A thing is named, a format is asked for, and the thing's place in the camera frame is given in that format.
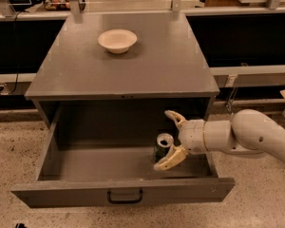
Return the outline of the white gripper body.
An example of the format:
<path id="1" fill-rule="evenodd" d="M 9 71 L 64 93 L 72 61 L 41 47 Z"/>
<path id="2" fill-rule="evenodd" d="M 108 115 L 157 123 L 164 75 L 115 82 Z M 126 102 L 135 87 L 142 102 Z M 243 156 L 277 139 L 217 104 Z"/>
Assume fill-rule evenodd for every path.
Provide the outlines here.
<path id="1" fill-rule="evenodd" d="M 204 143 L 204 125 L 204 120 L 190 120 L 180 124 L 179 140 L 190 154 L 204 154 L 207 151 Z"/>

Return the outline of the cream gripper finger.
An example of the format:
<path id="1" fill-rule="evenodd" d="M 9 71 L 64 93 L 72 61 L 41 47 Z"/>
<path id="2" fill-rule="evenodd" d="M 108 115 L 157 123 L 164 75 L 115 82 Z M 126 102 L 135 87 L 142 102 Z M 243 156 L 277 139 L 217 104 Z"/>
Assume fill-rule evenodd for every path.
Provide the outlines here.
<path id="1" fill-rule="evenodd" d="M 165 116 L 172 120 L 178 130 L 183 128 L 183 125 L 187 123 L 187 120 L 178 112 L 173 110 L 165 110 Z"/>
<path id="2" fill-rule="evenodd" d="M 189 152 L 182 146 L 172 145 L 167 155 L 154 164 L 156 171 L 165 171 L 183 162 Z"/>

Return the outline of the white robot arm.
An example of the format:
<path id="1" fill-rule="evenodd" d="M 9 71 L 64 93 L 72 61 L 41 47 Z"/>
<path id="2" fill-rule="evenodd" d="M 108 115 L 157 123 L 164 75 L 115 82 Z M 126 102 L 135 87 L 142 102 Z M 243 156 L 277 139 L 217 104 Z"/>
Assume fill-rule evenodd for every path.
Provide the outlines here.
<path id="1" fill-rule="evenodd" d="M 229 121 L 187 120 L 180 113 L 167 110 L 165 115 L 179 130 L 179 145 L 171 135 L 162 133 L 157 144 L 168 150 L 154 164 L 165 171 L 183 162 L 188 155 L 218 151 L 228 155 L 250 158 L 271 155 L 285 164 L 285 129 L 265 114 L 244 109 Z"/>

